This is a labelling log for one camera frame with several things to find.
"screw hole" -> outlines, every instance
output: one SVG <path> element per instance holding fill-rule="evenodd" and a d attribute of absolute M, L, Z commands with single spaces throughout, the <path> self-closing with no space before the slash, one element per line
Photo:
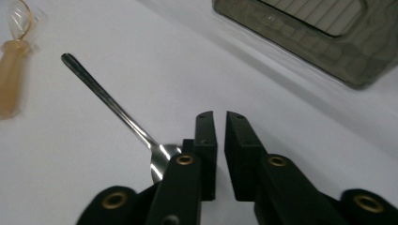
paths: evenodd
<path fill-rule="evenodd" d="M 193 157 L 190 156 L 181 156 L 176 159 L 176 163 L 186 166 L 193 163 Z"/>
<path fill-rule="evenodd" d="M 119 208 L 127 202 L 128 198 L 129 197 L 127 196 L 127 194 L 123 191 L 114 192 L 106 196 L 105 199 L 103 199 L 102 207 L 106 209 Z"/>
<path fill-rule="evenodd" d="M 282 157 L 270 157 L 268 162 L 273 166 L 282 167 L 286 165 L 286 160 Z"/>
<path fill-rule="evenodd" d="M 381 213 L 384 211 L 383 205 L 371 196 L 357 195 L 354 197 L 354 202 L 362 209 L 372 213 Z"/>

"stainless steel spoon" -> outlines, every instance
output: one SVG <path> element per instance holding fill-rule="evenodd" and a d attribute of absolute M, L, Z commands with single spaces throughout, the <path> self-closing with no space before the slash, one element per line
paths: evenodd
<path fill-rule="evenodd" d="M 131 117 L 117 102 L 100 86 L 99 83 L 85 70 L 73 55 L 64 53 L 62 61 L 82 82 L 85 83 L 125 124 L 134 131 L 135 135 L 152 152 L 150 170 L 154 183 L 163 178 L 167 163 L 170 158 L 180 154 L 181 150 L 176 144 L 159 144 Z"/>

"white table surface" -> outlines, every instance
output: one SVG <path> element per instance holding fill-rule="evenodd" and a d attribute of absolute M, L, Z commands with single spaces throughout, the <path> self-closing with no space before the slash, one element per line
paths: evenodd
<path fill-rule="evenodd" d="M 115 185 L 151 185 L 149 151 L 61 62 L 72 53 L 160 143 L 192 139 L 214 112 L 217 200 L 202 224 L 256 224 L 236 202 L 223 154 L 227 111 L 270 153 L 334 198 L 364 188 L 398 206 L 398 67 L 356 91 L 215 13 L 211 1 L 34 1 L 19 114 L 0 121 L 0 224 L 75 224 Z M 0 2 L 0 42 L 11 38 Z"/>

